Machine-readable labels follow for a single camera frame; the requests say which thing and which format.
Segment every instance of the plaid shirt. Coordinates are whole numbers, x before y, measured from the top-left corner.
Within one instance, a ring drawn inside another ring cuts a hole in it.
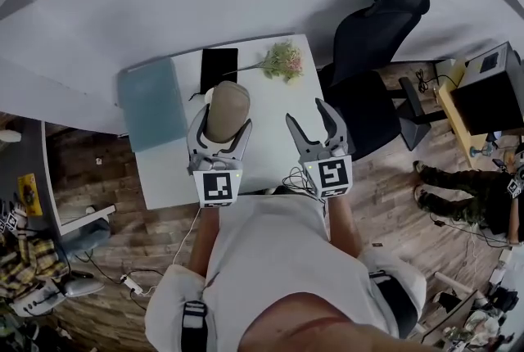
[[[58,259],[52,240],[18,239],[0,234],[0,297],[15,300],[31,292],[40,281],[59,282],[69,272]]]

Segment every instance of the camouflage pants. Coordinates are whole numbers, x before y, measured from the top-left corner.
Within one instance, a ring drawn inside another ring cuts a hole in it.
[[[498,200],[508,196],[505,188],[509,177],[499,172],[485,172],[470,170],[466,172],[446,173],[434,167],[425,167],[420,173],[424,183],[445,189],[456,189],[472,195],[472,198],[461,201],[448,201],[432,193],[424,193],[418,203],[423,210],[442,217],[449,217],[455,221],[465,221],[470,224],[478,223],[486,226],[486,216],[489,208],[496,205]]]

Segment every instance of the yellow sign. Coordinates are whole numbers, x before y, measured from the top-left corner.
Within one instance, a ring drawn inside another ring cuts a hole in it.
[[[26,174],[18,178],[18,193],[22,202],[24,202],[28,216],[42,215],[42,206],[40,206],[34,174]]]

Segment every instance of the chair backrest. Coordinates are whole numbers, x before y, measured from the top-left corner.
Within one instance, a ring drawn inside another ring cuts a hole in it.
[[[429,10],[429,0],[375,0],[338,26],[331,85],[366,70],[383,67]]]

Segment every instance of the light blue folder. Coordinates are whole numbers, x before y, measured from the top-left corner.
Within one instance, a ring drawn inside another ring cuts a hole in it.
[[[134,152],[186,137],[186,116],[169,58],[121,73],[118,96]]]

